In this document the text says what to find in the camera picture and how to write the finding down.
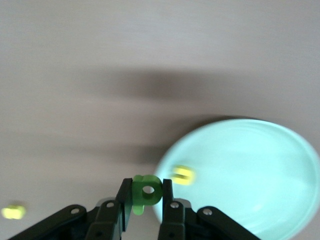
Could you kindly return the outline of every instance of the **plate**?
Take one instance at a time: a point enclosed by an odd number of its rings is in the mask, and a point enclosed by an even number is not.
[[[268,121],[230,119],[200,127],[176,142],[155,175],[170,179],[182,166],[194,176],[172,184],[173,196],[196,212],[214,206],[262,240],[287,240],[314,217],[320,164],[294,131]],[[162,220],[162,202],[154,206]]]

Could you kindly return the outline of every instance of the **blurry yellow object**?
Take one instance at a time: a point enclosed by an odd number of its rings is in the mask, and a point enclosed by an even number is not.
[[[19,205],[9,205],[1,209],[1,214],[5,219],[22,219],[26,214],[26,208]]]
[[[175,184],[190,185],[194,182],[195,176],[195,172],[190,167],[176,165],[173,168],[173,175],[171,176],[171,180]]]

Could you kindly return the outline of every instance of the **green object with hole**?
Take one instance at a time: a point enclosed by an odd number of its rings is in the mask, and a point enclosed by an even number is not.
[[[153,192],[147,193],[144,187],[153,188]],[[132,210],[135,215],[142,215],[145,206],[157,204],[162,198],[162,182],[155,175],[136,175],[132,181]]]

